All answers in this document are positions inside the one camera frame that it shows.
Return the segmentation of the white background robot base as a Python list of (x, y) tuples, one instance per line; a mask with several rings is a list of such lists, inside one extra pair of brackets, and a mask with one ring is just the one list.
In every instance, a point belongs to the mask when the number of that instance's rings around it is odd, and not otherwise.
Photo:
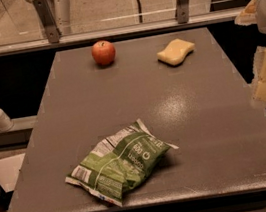
[(70, 23), (70, 0), (48, 0), (56, 25), (62, 35), (69, 35), (72, 31)]

